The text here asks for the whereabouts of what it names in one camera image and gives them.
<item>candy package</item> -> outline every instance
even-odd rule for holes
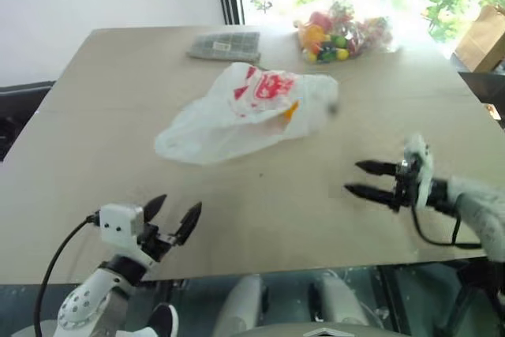
[[[308,62],[344,61],[377,47],[385,51],[397,49],[390,18],[358,19],[349,0],[333,3],[327,13],[314,12],[309,22],[297,26]]]

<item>table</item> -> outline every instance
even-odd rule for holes
[[[155,136],[200,97],[228,62],[185,51],[198,33],[261,32],[259,65],[325,72],[340,82],[338,117],[321,133],[199,167],[158,157]],[[152,279],[479,256],[426,245],[410,213],[353,197],[346,182],[392,186],[354,166],[402,157],[421,132],[437,176],[457,174],[505,187],[505,138],[422,33],[395,53],[370,52],[326,66],[302,61],[294,30],[243,26],[124,28],[93,32],[69,63],[0,170],[0,283],[39,283],[62,239],[110,202],[168,198],[155,222],[168,232],[197,201],[204,207],[187,244]],[[429,235],[449,238],[453,220],[422,212]],[[475,239],[466,227],[461,239]],[[63,252],[53,283],[85,279],[111,251],[87,227]]]

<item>red print on bag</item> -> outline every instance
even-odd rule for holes
[[[293,84],[294,80],[291,78],[281,78],[278,74],[263,74],[254,96],[257,99],[272,99],[277,95],[287,94]]]

